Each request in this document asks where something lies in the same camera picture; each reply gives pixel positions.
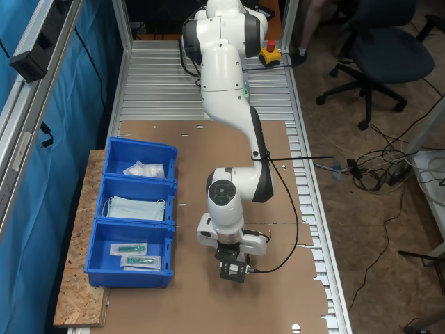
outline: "brown cardboard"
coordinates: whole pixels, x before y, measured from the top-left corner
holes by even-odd
[[[258,269],[276,267],[293,246],[273,240]],[[215,250],[197,243],[196,227],[177,228],[175,275],[166,289],[111,290],[105,327],[95,334],[118,333],[292,333],[327,334],[327,299],[316,277],[312,252],[297,247],[273,273],[249,274],[244,284],[219,278]]]
[[[280,121],[262,122],[271,157],[290,157],[286,125]],[[251,166],[250,147],[240,131],[213,121],[124,121],[121,136],[142,141],[166,143],[178,148],[177,158],[177,225],[196,226],[207,212],[206,181],[218,167]],[[298,221],[301,213],[292,161],[276,161],[280,175],[288,184],[295,203]],[[245,223],[295,224],[289,196],[277,173],[272,170],[275,194],[266,203],[243,203]]]
[[[290,157],[284,123],[262,124],[273,157]],[[328,333],[326,320],[321,318],[327,313],[325,289],[314,280],[316,270],[309,248],[297,247],[279,270],[249,274],[240,284],[221,280],[215,250],[197,242],[197,224],[207,211],[207,175],[217,167],[251,164],[244,135],[216,122],[192,121],[123,122],[120,133],[178,147],[177,203],[186,205],[176,207],[175,274],[170,285],[166,289],[113,288],[105,327],[95,328],[95,334],[292,333],[294,324],[301,327],[301,334]],[[301,221],[291,162],[280,172]],[[245,228],[272,234],[267,253],[251,257],[250,264],[261,270],[281,264],[295,243],[295,216],[276,175],[275,186],[275,195],[267,203],[243,203]],[[309,226],[299,227],[299,244],[311,245]]]

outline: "surgical mask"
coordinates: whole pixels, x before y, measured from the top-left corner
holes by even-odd
[[[102,208],[108,203],[107,217],[143,219],[148,221],[162,221],[164,218],[165,201],[146,202],[142,200],[127,200],[126,198],[114,196],[106,201]]]

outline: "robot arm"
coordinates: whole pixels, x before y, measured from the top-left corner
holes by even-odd
[[[241,65],[241,58],[260,52],[267,21],[262,14],[247,13],[239,0],[209,0],[205,12],[195,18],[184,26],[183,39],[187,56],[201,66],[204,110],[212,119],[243,132],[252,157],[259,160],[249,167],[217,168],[210,174],[209,213],[198,226],[198,241],[217,248],[220,277],[232,279],[230,273],[235,273],[232,280],[241,282],[247,270],[244,254],[266,252],[266,238],[244,230],[241,201],[263,203],[274,193],[259,116],[243,93]]]

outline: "black office chair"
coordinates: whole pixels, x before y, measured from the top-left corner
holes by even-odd
[[[415,9],[416,0],[360,0],[357,11],[346,23],[351,34],[342,52],[354,60],[361,72],[338,64],[330,76],[336,77],[341,70],[355,81],[324,92],[316,103],[324,104],[328,95],[360,89],[359,95],[365,96],[366,101],[366,120],[358,124],[361,130],[367,129],[371,121],[373,90],[398,101],[394,110],[401,112],[407,100],[384,84],[416,81],[434,68],[434,61],[421,42],[392,28],[408,24]]]

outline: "blue bin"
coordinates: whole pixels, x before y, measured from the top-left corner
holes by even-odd
[[[173,201],[176,193],[176,184],[165,182],[156,178],[117,177],[102,175],[99,195],[97,196],[95,218],[113,219],[116,221],[133,221],[139,223],[153,223],[175,225],[173,220]],[[162,221],[146,221],[141,219],[108,218],[108,205],[110,197],[118,196],[127,200],[146,200],[156,202],[165,201],[165,213]]]
[[[165,179],[160,180],[176,183],[175,162],[177,154],[178,149],[170,145],[110,137],[106,149],[104,174],[135,177],[125,175],[124,170],[139,160],[143,164],[163,164]],[[154,177],[143,176],[141,178],[154,179]]]
[[[94,220],[85,273],[90,284],[105,287],[167,287],[173,277],[172,243],[175,228],[161,224],[142,224]],[[120,256],[110,255],[110,244],[148,242],[148,255],[163,257],[160,271],[125,271]]]

